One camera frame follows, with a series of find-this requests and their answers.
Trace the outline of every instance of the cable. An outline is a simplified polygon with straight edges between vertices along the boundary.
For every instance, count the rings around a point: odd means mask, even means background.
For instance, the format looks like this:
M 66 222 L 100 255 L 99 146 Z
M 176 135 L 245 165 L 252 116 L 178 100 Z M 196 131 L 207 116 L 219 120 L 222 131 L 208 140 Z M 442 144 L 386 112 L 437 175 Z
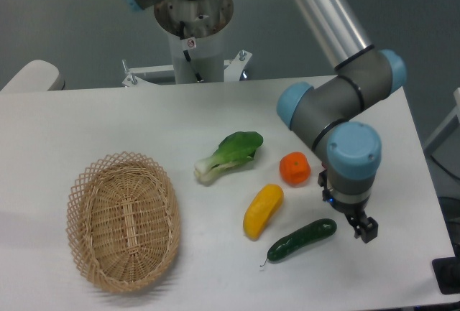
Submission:
M 181 40 L 184 40 L 185 39 L 185 22 L 183 22 L 181 20 L 179 22 L 179 24 L 180 24 L 179 38 Z M 184 56 L 185 56 L 185 59 L 187 60 L 187 62 L 189 64 L 193 74 L 195 74 L 196 81 L 199 82 L 199 83 L 202 83 L 203 78 L 201 77 L 200 73 L 193 67 L 192 59 L 191 59 L 190 54 L 188 53 L 187 50 L 184 50 Z
M 451 171 L 449 171 L 447 168 L 445 168 L 438 160 L 436 160 L 436 158 L 433 156 L 433 155 L 430 155 L 430 158 L 431 160 L 433 160 L 433 162 L 438 165 L 438 167 L 443 170 L 450 178 L 452 178 L 453 180 L 456 180 L 458 182 L 460 182 L 460 177 L 455 175 L 454 173 L 452 173 Z

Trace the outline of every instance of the gray floor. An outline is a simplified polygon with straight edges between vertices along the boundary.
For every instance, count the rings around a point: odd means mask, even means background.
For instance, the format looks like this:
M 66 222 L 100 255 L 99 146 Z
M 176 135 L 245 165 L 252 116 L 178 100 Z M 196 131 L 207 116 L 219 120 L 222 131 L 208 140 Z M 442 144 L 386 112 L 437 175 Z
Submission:
M 376 47 L 406 61 L 405 91 L 424 142 L 454 107 L 460 87 L 460 0 L 348 1 Z M 250 78 L 333 73 L 292 0 L 234 3 L 225 57 L 252 52 Z M 152 12 L 131 13 L 124 0 L 0 0 L 0 18 L 0 89 L 36 59 L 56 65 L 69 89 L 120 86 L 121 59 L 131 67 L 170 64 Z M 436 157 L 460 175 L 460 130 Z M 429 166 L 438 195 L 460 195 L 457 182 Z

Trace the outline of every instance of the yellow bell pepper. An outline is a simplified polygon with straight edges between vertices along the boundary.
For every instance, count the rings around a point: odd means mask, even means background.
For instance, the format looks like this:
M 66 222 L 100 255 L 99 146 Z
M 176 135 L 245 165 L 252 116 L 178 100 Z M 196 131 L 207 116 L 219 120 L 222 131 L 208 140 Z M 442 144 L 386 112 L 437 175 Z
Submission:
M 243 229 L 246 236 L 256 241 L 262 234 L 268 220 L 282 205 L 284 192 L 276 184 L 265 185 L 253 199 L 244 214 Z

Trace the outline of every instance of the oval basket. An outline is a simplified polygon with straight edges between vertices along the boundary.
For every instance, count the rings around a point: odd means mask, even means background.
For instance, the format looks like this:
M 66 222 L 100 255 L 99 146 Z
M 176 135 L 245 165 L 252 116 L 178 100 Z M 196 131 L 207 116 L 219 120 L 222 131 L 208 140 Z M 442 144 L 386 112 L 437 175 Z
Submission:
M 135 153 L 108 155 L 71 189 L 67 234 L 81 275 L 108 292 L 143 288 L 172 263 L 180 216 L 166 172 Z

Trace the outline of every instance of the cucumber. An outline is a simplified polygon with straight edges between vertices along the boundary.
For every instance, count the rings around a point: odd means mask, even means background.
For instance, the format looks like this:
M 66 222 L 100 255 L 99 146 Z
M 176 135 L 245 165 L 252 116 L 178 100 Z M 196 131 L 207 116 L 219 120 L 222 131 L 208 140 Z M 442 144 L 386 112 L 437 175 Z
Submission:
M 284 259 L 304 246 L 332 236 L 336 229 L 337 224 L 332 219 L 313 221 L 273 244 L 267 252 L 267 259 L 272 262 Z

